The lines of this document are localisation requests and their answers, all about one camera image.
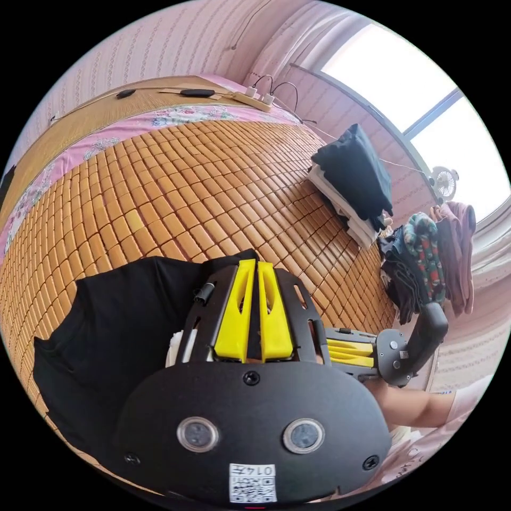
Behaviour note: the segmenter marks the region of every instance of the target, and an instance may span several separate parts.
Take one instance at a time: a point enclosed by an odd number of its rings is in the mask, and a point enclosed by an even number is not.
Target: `sunlight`
[[[373,24],[344,45],[323,72],[367,99],[400,131],[456,88],[414,45]]]
[[[323,72],[360,94],[401,132],[456,89],[428,56],[375,24],[343,45]],[[478,221],[510,197],[509,179],[497,148],[466,98],[411,142],[430,169],[442,166],[458,172],[454,200],[471,204]]]
[[[411,141],[429,168],[457,170],[455,200],[471,204],[477,221],[511,195],[499,152],[474,107],[459,99]]]

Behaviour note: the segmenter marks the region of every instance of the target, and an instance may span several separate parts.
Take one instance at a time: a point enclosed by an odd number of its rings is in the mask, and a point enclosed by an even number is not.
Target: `bamboo mat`
[[[200,262],[255,248],[303,280],[326,326],[391,327],[377,247],[359,251],[306,179],[322,144],[302,126],[174,126],[108,148],[41,197],[0,268],[0,318],[16,373],[53,429],[32,377],[34,335],[60,324],[76,279],[142,257]]]
[[[132,96],[121,100],[116,98],[117,92],[137,87],[147,88],[140,88]],[[101,128],[127,117],[181,104],[214,103],[247,108],[246,105],[229,97],[211,100],[158,92],[160,89],[172,87],[208,88],[214,89],[219,94],[230,94],[227,89],[198,76],[155,78],[111,90],[69,112],[50,126],[18,162],[11,186],[0,210],[0,229],[5,225],[9,214],[28,185],[46,165],[67,147]]]

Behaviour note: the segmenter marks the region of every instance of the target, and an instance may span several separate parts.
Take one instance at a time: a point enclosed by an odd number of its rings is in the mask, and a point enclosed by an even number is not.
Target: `patterned wallpaper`
[[[113,88],[199,73],[242,81],[282,23],[310,1],[193,0],[132,23],[92,48],[52,87],[21,132],[6,168],[57,112],[62,116]]]
[[[287,66],[276,82],[284,81],[295,84],[298,89],[296,113],[302,119],[317,121],[320,130],[335,138],[357,122],[370,138],[378,156],[396,164],[383,163],[392,178],[395,226],[406,223],[418,211],[428,211],[434,204],[430,188],[422,175],[413,170],[414,163],[401,145],[373,115],[333,85],[300,68]],[[293,87],[283,85],[276,95],[288,107],[294,108],[296,92]]]

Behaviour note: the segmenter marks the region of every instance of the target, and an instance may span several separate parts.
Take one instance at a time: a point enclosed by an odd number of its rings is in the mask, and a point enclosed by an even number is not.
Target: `white folded cloth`
[[[192,330],[190,335],[190,341],[188,346],[186,347],[184,353],[184,360],[188,361],[190,359],[190,354],[192,352],[193,343],[195,342],[195,337],[197,336],[197,330]],[[170,339],[169,351],[167,351],[167,359],[165,360],[165,367],[171,367],[176,363],[177,353],[179,351],[179,345],[181,344],[181,339],[183,338],[183,330],[175,333]]]
[[[360,219],[346,199],[327,181],[319,165],[312,165],[308,178],[330,200],[336,213],[348,218],[348,235],[357,245],[368,250],[378,237],[371,222]]]

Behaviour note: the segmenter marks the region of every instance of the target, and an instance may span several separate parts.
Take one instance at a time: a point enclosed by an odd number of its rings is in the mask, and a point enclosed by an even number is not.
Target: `power strip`
[[[234,92],[232,98],[235,101],[239,101],[240,103],[243,103],[245,105],[252,106],[263,112],[268,113],[271,111],[270,105],[266,105],[262,101],[256,100],[255,97],[248,97],[246,94],[243,94],[242,92]]]

